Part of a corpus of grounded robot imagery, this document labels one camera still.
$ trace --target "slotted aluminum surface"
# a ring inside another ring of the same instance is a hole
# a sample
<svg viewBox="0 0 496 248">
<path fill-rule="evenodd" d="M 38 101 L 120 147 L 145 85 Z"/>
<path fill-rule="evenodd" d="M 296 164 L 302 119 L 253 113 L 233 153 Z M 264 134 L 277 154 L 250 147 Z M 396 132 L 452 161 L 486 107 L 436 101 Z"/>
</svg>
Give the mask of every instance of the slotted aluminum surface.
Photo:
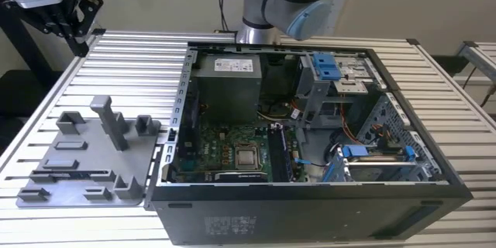
<svg viewBox="0 0 496 248">
<path fill-rule="evenodd" d="M 150 114 L 166 124 L 186 42 L 229 42 L 233 37 L 106 31 L 89 41 L 90 54 L 72 62 L 0 157 L 0 244 L 49 248 L 169 247 L 156 214 L 138 206 L 20 210 L 14 197 L 53 140 L 54 119 L 61 111 L 77 110 L 84 117 L 96 117 L 86 105 L 93 95 L 108 94 L 114 111 L 121 111 L 125 117 Z M 374 49 L 474 199 L 404 243 L 304 243 L 273 247 L 496 247 L 494 123 L 421 47 L 405 40 L 329 37 L 304 42 L 282 38 L 282 44 Z"/>
</svg>

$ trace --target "black stand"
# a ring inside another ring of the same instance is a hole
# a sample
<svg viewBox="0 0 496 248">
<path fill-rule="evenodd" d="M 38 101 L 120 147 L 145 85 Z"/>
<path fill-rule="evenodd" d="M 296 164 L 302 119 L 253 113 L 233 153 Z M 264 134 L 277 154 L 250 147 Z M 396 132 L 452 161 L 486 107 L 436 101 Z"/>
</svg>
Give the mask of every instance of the black stand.
<svg viewBox="0 0 496 248">
<path fill-rule="evenodd" d="M 40 85 L 46 90 L 56 82 L 56 75 L 21 20 L 0 5 L 0 28 L 22 57 Z"/>
</svg>

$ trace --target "white sticker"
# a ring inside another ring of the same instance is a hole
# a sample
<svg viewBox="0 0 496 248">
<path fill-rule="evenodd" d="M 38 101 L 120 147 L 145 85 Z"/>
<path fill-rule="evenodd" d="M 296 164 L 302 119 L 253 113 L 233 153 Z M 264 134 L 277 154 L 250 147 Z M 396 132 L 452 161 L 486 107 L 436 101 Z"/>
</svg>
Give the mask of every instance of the white sticker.
<svg viewBox="0 0 496 248">
<path fill-rule="evenodd" d="M 300 115 L 300 110 L 294 109 L 292 112 L 292 119 L 297 119 L 297 116 Z"/>
<path fill-rule="evenodd" d="M 214 71 L 222 72 L 253 72 L 250 59 L 216 59 Z"/>
</svg>

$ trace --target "metal frame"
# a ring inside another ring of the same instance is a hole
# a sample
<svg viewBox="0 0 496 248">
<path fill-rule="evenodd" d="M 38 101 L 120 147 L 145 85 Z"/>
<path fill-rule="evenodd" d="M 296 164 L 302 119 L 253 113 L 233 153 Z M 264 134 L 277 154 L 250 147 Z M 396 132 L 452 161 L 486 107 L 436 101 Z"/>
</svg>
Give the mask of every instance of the metal frame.
<svg viewBox="0 0 496 248">
<path fill-rule="evenodd" d="M 458 56 L 466 58 L 496 83 L 496 43 L 465 41 L 458 49 Z"/>
<path fill-rule="evenodd" d="M 1 5 L 4 1 L 0 0 L 0 28 L 22 57 L 40 85 L 48 91 L 56 82 L 56 75 L 21 20 Z"/>
<path fill-rule="evenodd" d="M 77 110 L 96 94 L 109 94 L 116 106 L 132 117 L 136 112 L 169 119 L 178 81 L 178 69 L 188 41 L 232 42 L 232 34 L 170 34 L 106 31 L 89 42 L 85 59 L 76 58 L 34 111 L 18 136 L 0 157 L 0 243 L 26 243 L 26 247 L 170 247 L 156 213 L 141 206 L 109 209 L 18 210 L 14 196 L 25 185 L 24 176 L 36 167 L 54 133 L 54 117 L 62 110 Z M 434 248 L 489 248 L 496 244 L 496 136 L 494 123 L 485 120 L 449 77 L 442 74 L 417 46 L 400 39 L 314 37 L 304 42 L 282 37 L 284 45 L 373 48 L 410 103 L 420 121 L 440 145 L 450 165 L 465 181 L 474 200 L 434 222 L 405 242 L 388 246 Z M 422 82 L 425 75 L 434 82 Z M 458 120 L 458 112 L 469 112 Z M 449 112 L 438 115 L 434 112 Z M 164 143 L 168 126 L 161 127 Z M 384 247 L 384 242 L 313 243 L 276 247 Z"/>
</svg>

